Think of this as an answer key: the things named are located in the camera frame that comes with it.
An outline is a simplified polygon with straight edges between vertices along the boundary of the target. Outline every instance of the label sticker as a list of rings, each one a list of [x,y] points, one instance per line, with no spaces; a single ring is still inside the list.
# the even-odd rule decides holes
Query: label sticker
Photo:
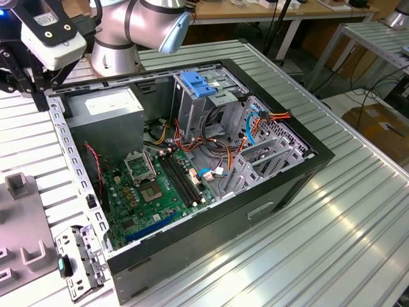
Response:
[[[379,116],[379,113],[374,109],[368,109],[368,110],[366,110],[366,113],[368,113],[371,117],[378,117]]]
[[[388,126],[391,126],[393,128],[393,126],[388,123],[388,122],[383,122],[383,123],[379,123],[379,125],[384,128],[385,130],[390,130]]]
[[[41,26],[49,26],[55,24],[58,19],[54,16],[53,13],[45,13],[39,16],[34,17],[35,21]]]
[[[104,97],[91,98],[85,101],[90,115],[123,109],[132,105],[132,99],[128,92],[112,94]]]
[[[219,167],[217,167],[217,168],[215,169],[215,173],[218,174],[218,175],[223,175],[223,170],[224,170],[224,168],[221,168],[221,167],[219,166]]]

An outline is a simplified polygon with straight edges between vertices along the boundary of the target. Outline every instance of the blue pci slot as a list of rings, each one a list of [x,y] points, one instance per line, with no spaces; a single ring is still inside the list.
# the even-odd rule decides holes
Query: blue pci slot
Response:
[[[163,219],[163,220],[161,220],[161,221],[159,221],[159,222],[157,222],[155,224],[152,224],[151,226],[148,226],[148,227],[146,227],[146,228],[144,228],[142,230],[139,230],[138,232],[133,233],[132,235],[127,235],[125,237],[125,239],[127,240],[127,242],[131,242],[133,240],[140,239],[140,238],[144,237],[145,235],[148,235],[148,234],[150,234],[152,232],[155,232],[158,229],[161,229],[162,227],[170,224],[172,222],[172,217],[175,214],[176,214],[176,212],[172,213],[167,218],[165,218],[165,219]]]

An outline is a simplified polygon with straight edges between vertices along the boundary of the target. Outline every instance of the side panel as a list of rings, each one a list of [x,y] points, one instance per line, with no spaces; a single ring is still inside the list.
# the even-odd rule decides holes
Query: side panel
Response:
[[[300,191],[301,187],[315,173],[310,173],[309,176],[300,175],[290,180],[191,233],[182,240],[115,274],[113,280],[120,304],[176,274],[223,243],[234,239],[237,235],[271,216],[276,212],[277,206],[281,209],[285,203],[289,203],[288,200],[295,197],[296,192]]]

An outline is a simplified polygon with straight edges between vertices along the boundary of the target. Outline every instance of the red cable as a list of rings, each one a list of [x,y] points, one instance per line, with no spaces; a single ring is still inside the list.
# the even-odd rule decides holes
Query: red cable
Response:
[[[100,199],[102,199],[102,178],[101,178],[101,165],[100,165],[100,161],[98,160],[98,155],[96,154],[95,150],[89,146],[88,144],[84,144],[84,146],[86,148],[88,148],[92,154],[94,155],[95,161],[96,161],[96,168],[98,170],[98,180],[100,183]]]

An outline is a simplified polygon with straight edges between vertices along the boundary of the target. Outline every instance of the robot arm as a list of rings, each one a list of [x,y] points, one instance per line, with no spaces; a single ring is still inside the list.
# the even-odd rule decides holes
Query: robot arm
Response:
[[[138,71],[135,43],[176,51],[189,26],[185,0],[92,0],[91,7],[94,17],[70,19],[61,0],[0,0],[0,90],[31,95],[47,111],[43,92],[63,83],[100,23],[92,55],[100,75]]]
[[[102,31],[95,36],[91,57],[102,76],[140,70],[135,44],[159,52],[180,48],[189,26],[185,0],[102,0]],[[91,7],[95,12],[92,0]]]
[[[395,10],[383,22],[396,30],[406,28],[409,24],[409,0],[401,0]]]

